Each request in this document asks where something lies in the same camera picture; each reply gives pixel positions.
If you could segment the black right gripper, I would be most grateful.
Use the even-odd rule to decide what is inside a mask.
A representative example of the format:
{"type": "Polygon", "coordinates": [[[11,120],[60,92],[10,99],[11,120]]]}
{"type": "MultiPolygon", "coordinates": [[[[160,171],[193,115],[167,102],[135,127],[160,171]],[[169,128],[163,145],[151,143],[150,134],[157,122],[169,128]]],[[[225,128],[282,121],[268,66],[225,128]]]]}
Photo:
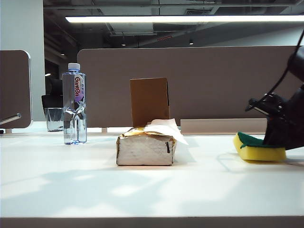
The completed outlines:
{"type": "Polygon", "coordinates": [[[286,150],[304,146],[304,85],[285,101],[285,121],[281,117],[268,117],[263,144],[285,147],[286,150]]]}

